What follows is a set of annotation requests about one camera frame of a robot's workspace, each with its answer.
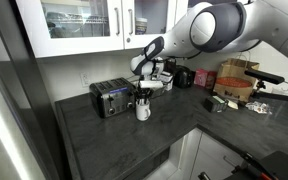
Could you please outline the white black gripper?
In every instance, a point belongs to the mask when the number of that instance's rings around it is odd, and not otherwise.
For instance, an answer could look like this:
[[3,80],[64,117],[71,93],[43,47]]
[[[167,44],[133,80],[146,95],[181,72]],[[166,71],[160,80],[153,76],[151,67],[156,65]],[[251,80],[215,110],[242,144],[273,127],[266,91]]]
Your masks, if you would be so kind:
[[[146,62],[141,67],[141,75],[144,76],[144,79],[139,82],[141,88],[148,88],[145,92],[145,99],[149,99],[154,90],[150,88],[161,88],[163,83],[161,80],[158,80],[157,77],[163,72],[165,62],[161,57],[157,57],[152,61]],[[142,89],[137,88],[137,99],[142,99]]]

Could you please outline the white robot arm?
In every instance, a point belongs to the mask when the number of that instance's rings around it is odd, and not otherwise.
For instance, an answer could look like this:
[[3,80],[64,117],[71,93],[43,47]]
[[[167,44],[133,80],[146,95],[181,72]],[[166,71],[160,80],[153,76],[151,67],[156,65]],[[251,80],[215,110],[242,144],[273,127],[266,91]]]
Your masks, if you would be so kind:
[[288,0],[200,2],[132,58],[136,75],[152,75],[165,58],[243,52],[265,42],[288,57]]

